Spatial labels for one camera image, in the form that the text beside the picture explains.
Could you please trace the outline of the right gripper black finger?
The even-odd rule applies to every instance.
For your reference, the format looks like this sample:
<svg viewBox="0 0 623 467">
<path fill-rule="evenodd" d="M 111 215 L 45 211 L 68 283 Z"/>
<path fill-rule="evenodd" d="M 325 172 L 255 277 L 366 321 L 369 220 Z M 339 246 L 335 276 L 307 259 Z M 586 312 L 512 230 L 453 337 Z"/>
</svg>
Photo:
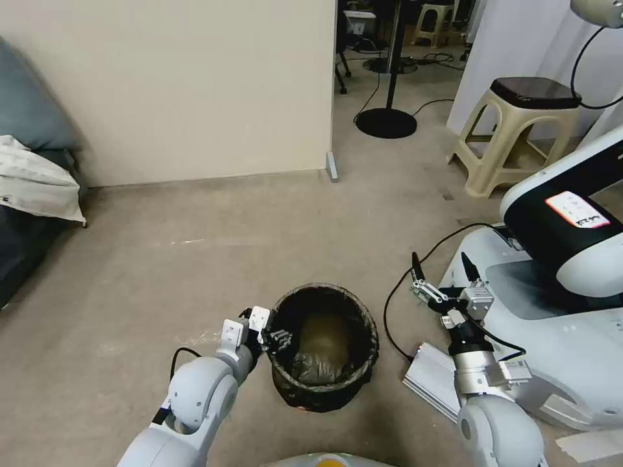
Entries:
<svg viewBox="0 0 623 467">
<path fill-rule="evenodd" d="M 468 285 L 464 287 L 464 290 L 486 290 L 486 281 L 482 279 L 477 266 L 465 252 L 461 253 L 461 262 L 468 280 Z"/>
<path fill-rule="evenodd" d="M 410 273 L 412 277 L 410 290 L 412 293 L 431 310 L 446 311 L 448 296 L 426 281 L 421 261 L 416 252 L 411 253 Z"/>
</svg>

